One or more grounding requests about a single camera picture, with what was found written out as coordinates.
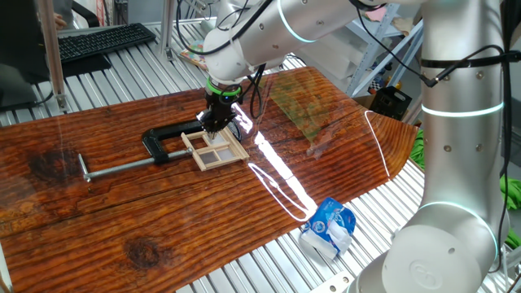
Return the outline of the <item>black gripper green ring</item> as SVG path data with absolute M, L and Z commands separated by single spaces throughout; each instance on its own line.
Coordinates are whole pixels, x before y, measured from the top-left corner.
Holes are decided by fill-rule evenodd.
M 207 109 L 196 115 L 203 130 L 210 139 L 225 129 L 237 137 L 237 124 L 234 122 L 236 113 L 232 110 L 232 104 L 240 100 L 243 92 L 241 85 L 223 85 L 213 79 L 207 79 L 205 100 Z

